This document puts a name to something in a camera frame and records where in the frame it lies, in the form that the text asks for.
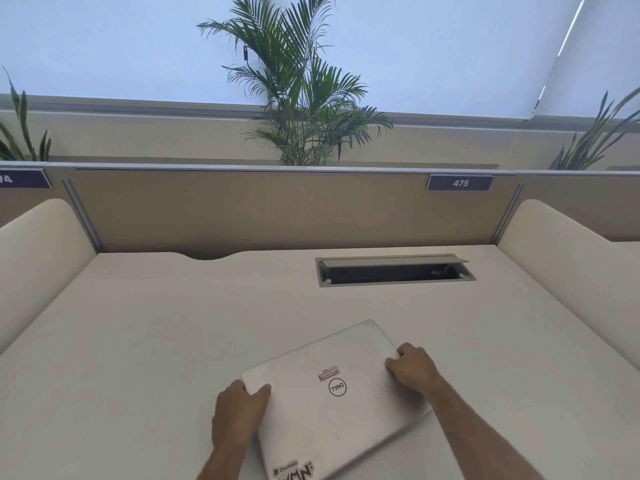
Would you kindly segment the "person's left hand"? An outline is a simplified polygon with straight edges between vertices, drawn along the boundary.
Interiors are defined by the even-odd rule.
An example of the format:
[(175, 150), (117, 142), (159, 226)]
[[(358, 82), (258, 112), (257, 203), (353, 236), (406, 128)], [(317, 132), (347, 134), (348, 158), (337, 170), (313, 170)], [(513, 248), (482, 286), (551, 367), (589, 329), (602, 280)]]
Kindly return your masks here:
[(212, 446), (246, 443), (249, 445), (266, 412), (255, 412), (244, 381), (236, 379), (219, 393), (211, 420)]

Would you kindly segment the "person's right hand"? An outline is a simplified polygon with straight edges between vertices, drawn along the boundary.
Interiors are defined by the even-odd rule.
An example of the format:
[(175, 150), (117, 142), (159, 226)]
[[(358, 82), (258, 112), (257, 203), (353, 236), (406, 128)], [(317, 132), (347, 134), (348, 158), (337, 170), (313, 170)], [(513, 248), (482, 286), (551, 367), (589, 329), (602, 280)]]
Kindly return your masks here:
[(398, 347), (397, 354), (396, 358), (405, 358), (408, 363), (406, 366), (408, 380), (407, 382), (400, 382), (404, 386), (420, 393), (426, 399), (444, 389), (446, 381), (423, 347), (405, 342)]

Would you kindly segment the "silver laptop with stickers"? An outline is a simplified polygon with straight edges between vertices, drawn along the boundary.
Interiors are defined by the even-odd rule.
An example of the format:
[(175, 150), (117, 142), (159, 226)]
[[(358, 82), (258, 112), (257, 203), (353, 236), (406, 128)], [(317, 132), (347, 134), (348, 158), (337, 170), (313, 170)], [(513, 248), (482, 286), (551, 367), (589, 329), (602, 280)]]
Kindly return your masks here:
[(268, 479), (326, 480), (429, 414), (386, 367), (398, 356), (366, 320), (243, 371), (247, 393), (271, 386), (257, 431)]

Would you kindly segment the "person's left forearm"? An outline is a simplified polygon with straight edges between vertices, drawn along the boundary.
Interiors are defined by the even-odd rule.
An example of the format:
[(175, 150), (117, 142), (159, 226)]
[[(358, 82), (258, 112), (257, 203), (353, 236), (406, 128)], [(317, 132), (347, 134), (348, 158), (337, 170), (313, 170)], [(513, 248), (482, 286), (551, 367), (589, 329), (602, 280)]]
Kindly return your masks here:
[(214, 446), (196, 480), (239, 480), (247, 450), (246, 443)]

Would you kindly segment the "person's right forearm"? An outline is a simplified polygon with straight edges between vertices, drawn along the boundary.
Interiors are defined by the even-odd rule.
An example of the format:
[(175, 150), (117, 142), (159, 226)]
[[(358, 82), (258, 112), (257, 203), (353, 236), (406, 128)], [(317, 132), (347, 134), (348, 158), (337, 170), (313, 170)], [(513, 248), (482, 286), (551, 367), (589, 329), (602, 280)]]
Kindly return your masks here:
[(431, 405), (465, 480), (545, 480), (441, 376), (420, 391)]

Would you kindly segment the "beige desk partition panel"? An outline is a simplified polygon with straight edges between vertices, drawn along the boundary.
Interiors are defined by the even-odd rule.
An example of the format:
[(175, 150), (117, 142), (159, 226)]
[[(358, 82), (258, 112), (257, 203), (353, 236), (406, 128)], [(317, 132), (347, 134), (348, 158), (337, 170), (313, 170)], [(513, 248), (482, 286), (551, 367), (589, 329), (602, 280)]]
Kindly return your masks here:
[(491, 244), (518, 189), (428, 190), (425, 172), (68, 171), (100, 250), (218, 258), (242, 251)]

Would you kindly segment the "dark blue desk label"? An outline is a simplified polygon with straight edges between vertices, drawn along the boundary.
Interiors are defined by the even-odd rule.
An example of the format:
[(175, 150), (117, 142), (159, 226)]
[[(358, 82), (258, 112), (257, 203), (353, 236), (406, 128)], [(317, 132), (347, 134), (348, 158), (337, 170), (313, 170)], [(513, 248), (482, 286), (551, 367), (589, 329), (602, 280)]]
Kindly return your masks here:
[(427, 191), (489, 191), (493, 175), (430, 175), (426, 185)]
[(43, 169), (0, 168), (0, 189), (51, 189)]

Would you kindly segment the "cream curved side divider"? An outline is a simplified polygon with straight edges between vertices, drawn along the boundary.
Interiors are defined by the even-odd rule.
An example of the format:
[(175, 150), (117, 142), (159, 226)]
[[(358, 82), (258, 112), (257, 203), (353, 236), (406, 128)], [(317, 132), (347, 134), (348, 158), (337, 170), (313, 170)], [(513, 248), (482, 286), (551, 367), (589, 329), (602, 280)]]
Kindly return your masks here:
[(498, 248), (640, 371), (640, 241), (611, 242), (526, 200)]
[(0, 228), (0, 355), (96, 256), (73, 209), (60, 199)]

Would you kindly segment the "tall green palm plant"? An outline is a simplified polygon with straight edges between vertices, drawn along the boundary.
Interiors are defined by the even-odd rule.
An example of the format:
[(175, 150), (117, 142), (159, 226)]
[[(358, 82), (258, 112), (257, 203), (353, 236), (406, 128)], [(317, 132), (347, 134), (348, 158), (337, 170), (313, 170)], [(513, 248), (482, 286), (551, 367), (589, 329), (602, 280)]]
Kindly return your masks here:
[(363, 105), (369, 92), (361, 75), (324, 59), (323, 40), (335, 0), (297, 0), (279, 6), (270, 0), (233, 0), (231, 17), (197, 24), (201, 35), (223, 34), (252, 52), (249, 61), (224, 66), (227, 81), (246, 95), (265, 97), (252, 116), (258, 125), (245, 140), (262, 141), (283, 166), (321, 167), (338, 163), (355, 145), (394, 129), (388, 113)]

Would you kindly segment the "green leafy plant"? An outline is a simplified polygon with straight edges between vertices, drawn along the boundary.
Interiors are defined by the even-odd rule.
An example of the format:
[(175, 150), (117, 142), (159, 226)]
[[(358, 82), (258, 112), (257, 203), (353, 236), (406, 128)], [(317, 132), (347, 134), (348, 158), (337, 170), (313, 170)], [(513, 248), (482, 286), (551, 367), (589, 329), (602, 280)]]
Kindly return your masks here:
[(630, 129), (640, 124), (640, 109), (620, 119), (619, 112), (640, 95), (640, 86), (629, 92), (619, 102), (608, 101), (606, 91), (591, 125), (579, 136), (574, 133), (569, 145), (562, 145), (548, 170), (583, 171), (601, 161), (608, 149), (619, 142)]
[(3, 67), (3, 70), (10, 85), (10, 99), (24, 144), (21, 146), (8, 126), (0, 120), (0, 161), (48, 162), (52, 147), (52, 138), (49, 136), (49, 131), (44, 131), (38, 145), (34, 144), (29, 133), (28, 96), (25, 91), (17, 92), (9, 72), (5, 67)]

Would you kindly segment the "white roller window blind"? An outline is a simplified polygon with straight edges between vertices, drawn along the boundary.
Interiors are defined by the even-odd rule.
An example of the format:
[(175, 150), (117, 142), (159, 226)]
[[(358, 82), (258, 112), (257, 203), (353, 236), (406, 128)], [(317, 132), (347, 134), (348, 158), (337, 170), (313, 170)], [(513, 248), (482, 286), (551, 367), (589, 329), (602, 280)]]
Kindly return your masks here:
[(640, 87), (640, 0), (584, 0), (534, 117), (592, 118)]
[(385, 112), (527, 119), (583, 0), (0, 0), (30, 95), (311, 101), (311, 69)]

